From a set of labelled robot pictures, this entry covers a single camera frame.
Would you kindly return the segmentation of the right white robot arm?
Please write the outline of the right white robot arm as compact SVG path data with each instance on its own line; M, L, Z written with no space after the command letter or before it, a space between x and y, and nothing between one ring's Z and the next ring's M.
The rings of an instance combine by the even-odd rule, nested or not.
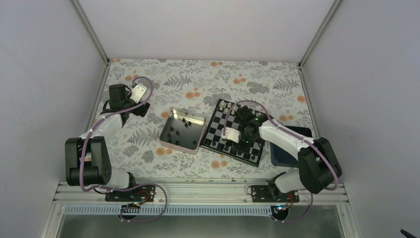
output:
M240 107L234 115L240 126L237 129L226 126L223 136L233 141L237 151L246 152L251 143L262 139L276 145L298 163L297 171L284 172L270 180L271 200L280 202L288 192L295 190L318 194L324 189L337 188L343 172L329 140L299 134L266 113L253 114L247 106Z

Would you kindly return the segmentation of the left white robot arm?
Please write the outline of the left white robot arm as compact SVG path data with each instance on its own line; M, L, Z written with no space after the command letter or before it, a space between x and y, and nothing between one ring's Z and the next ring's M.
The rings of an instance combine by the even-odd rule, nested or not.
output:
M125 125L131 114L144 117L150 104L141 102L146 88L137 84L129 88L114 84L108 89L109 99L103 105L101 118L91 129L65 142L65 171L69 186L118 189L126 201L138 194L134 176L111 166L107 143Z

